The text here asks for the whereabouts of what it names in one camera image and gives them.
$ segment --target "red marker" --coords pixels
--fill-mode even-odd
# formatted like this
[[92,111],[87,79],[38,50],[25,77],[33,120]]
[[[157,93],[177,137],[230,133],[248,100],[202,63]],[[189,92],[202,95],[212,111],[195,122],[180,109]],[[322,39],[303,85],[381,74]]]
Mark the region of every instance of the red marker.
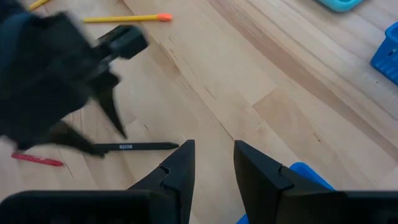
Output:
[[50,165],[50,166],[63,166],[63,162],[56,161],[54,159],[47,159],[47,158],[43,158],[43,157],[31,156],[31,155],[27,155],[27,154],[13,153],[13,154],[11,154],[11,157],[14,159],[37,162],[40,164],[45,164],[45,165]]

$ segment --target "black pen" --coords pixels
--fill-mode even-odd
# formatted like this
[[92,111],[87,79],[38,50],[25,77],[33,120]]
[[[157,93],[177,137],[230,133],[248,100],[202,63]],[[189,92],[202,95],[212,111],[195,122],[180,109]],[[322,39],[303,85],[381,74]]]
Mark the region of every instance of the black pen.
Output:
[[140,150],[169,150],[176,149],[180,145],[172,142],[149,142],[149,143],[115,143],[115,144],[94,144],[100,151],[140,151]]

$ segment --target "wooden floor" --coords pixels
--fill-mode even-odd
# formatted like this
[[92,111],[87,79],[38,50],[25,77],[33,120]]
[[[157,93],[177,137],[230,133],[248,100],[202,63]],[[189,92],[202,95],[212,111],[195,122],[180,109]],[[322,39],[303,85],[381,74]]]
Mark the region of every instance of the wooden floor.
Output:
[[[287,166],[304,161],[337,189],[398,189],[398,87],[369,66],[397,8],[396,0],[367,0],[345,14],[314,0],[52,0],[37,12],[175,16],[139,24],[150,47],[113,63],[123,78],[117,101],[130,141],[196,140],[191,221],[207,224],[244,213],[235,139]],[[97,38],[115,25],[83,28]],[[121,141],[93,104],[68,119],[96,142]],[[5,142],[0,148],[1,198],[126,189],[170,154],[101,160],[48,146],[29,151],[67,165],[52,168],[11,159]]]

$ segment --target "blue object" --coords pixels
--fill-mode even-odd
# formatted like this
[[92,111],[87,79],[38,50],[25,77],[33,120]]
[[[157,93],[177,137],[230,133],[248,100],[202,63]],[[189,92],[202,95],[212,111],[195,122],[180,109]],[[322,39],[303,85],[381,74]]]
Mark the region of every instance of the blue object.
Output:
[[[330,184],[328,184],[328,182],[326,182],[313,169],[311,169],[311,167],[303,162],[296,162],[295,164],[290,166],[290,169],[300,174],[302,177],[311,180],[312,182],[318,183],[326,187],[327,189],[334,190],[334,188]],[[244,214],[243,217],[236,224],[249,224],[248,216]]]
[[386,30],[386,39],[371,60],[371,65],[398,85],[398,22]]
[[346,12],[363,0],[318,0],[336,12]]

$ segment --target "blue basket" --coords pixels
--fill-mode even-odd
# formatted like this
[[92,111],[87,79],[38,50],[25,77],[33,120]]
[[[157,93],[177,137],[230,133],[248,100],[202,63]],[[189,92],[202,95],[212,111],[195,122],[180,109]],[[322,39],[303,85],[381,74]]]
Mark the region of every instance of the blue basket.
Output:
[[[334,190],[334,188],[328,184],[322,177],[320,177],[311,167],[303,162],[296,162],[290,169],[300,174],[301,176],[310,179],[312,182],[318,183],[327,189]],[[237,224],[249,224],[248,216],[246,214],[237,222]]]
[[386,30],[386,39],[372,58],[371,65],[398,85],[398,22]]
[[363,0],[318,0],[336,12],[346,12]]

